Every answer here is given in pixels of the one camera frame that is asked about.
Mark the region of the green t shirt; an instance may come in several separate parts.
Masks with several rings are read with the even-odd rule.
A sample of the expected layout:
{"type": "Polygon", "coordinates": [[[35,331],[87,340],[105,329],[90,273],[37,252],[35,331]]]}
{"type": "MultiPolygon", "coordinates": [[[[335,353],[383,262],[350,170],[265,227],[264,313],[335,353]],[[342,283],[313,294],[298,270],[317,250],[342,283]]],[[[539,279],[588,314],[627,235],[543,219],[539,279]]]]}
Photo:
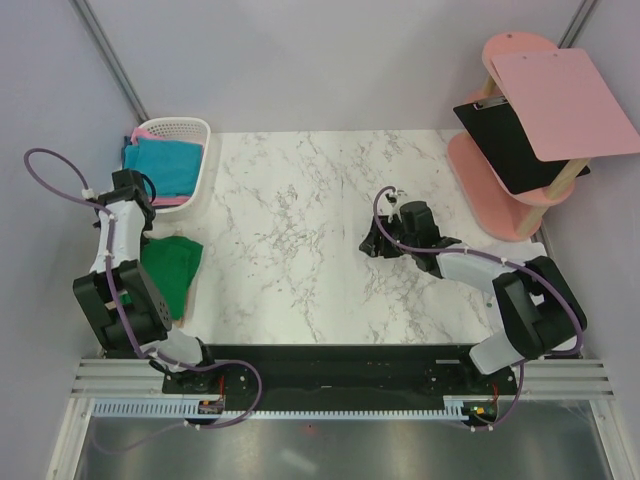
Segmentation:
{"type": "Polygon", "coordinates": [[[200,243],[182,236],[150,239],[142,248],[138,263],[164,298],[174,322],[185,315],[202,254],[200,243]]]}

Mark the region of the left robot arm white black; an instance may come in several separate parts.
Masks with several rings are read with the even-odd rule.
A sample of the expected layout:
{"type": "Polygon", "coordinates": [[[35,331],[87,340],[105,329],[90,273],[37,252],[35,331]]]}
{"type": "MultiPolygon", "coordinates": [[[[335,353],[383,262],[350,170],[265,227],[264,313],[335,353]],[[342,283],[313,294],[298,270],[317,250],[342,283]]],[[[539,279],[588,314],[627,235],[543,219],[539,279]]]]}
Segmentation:
{"type": "Polygon", "coordinates": [[[219,382],[219,369],[203,359],[202,343],[173,326],[169,305],[144,269],[144,233],[156,212],[138,171],[112,174],[113,189],[84,203],[96,213],[96,257],[89,273],[72,289],[99,344],[115,356],[151,359],[172,371],[185,370],[185,382],[208,393],[219,382]]]}

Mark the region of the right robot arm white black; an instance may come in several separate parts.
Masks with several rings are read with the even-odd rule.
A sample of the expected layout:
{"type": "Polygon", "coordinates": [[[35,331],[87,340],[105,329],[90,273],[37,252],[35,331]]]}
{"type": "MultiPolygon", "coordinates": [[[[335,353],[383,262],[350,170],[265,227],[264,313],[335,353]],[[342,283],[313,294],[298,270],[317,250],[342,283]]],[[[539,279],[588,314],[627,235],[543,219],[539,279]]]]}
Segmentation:
{"type": "Polygon", "coordinates": [[[376,214],[359,250],[371,258],[410,256],[419,270],[457,281],[495,299],[502,329],[473,346],[458,368],[467,392],[483,392],[494,373],[579,340],[587,318],[555,262],[539,255],[517,264],[443,236],[424,201],[376,214]]]}

